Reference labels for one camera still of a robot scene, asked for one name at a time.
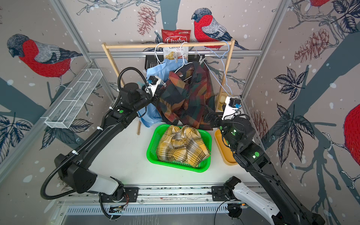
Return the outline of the dark multicolour plaid shirt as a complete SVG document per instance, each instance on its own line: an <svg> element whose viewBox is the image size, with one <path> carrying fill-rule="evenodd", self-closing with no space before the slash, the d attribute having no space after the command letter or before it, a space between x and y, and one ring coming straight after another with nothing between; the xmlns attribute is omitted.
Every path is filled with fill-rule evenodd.
<svg viewBox="0 0 360 225"><path fill-rule="evenodd" d="M169 73L166 87L160 89L157 110L162 121L212 130L204 121L206 107L215 110L215 94L209 69L193 62Z"/></svg>

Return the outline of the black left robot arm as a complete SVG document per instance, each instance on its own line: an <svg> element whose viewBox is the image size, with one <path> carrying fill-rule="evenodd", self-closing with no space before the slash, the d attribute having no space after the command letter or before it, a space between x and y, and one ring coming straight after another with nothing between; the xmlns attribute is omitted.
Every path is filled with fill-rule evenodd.
<svg viewBox="0 0 360 225"><path fill-rule="evenodd" d="M122 85L122 76L128 71L137 72L144 81L144 86L139 87L134 82ZM117 202L121 201L125 196L123 183L113 177L92 172L89 167L107 144L139 117L139 110L155 103L159 96L159 86L162 84L164 82L160 77L151 75L146 78L135 67L123 69L118 76L118 98L105 113L101 126L97 127L97 130L78 148L67 155L60 154L56 157L54 160L56 168L45 179L40 189L40 196L45 200L53 200L72 193L91 192L100 196L110 196ZM55 175L59 175L60 179L72 189L54 196L48 195L47 186Z"/></svg>

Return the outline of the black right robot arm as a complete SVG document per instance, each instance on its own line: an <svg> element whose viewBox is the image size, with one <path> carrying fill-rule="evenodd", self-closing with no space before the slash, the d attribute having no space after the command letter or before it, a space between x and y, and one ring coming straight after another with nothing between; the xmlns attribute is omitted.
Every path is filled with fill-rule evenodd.
<svg viewBox="0 0 360 225"><path fill-rule="evenodd" d="M205 122L219 128L221 137L235 161L264 188L270 200L249 189L240 179L229 178L224 191L231 200L240 200L258 212L272 225L323 225L321 215L308 210L276 172L265 151L253 141L256 133L246 114L222 120L222 113L208 112Z"/></svg>

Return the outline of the yellow plaid long-sleeve shirt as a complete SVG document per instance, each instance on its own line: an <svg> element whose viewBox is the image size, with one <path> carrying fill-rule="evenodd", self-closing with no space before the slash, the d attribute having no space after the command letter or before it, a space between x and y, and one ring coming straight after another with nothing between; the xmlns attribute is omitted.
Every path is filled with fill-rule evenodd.
<svg viewBox="0 0 360 225"><path fill-rule="evenodd" d="M191 167L198 167L210 155L200 132L188 125L170 125L156 148L159 161L182 163Z"/></svg>

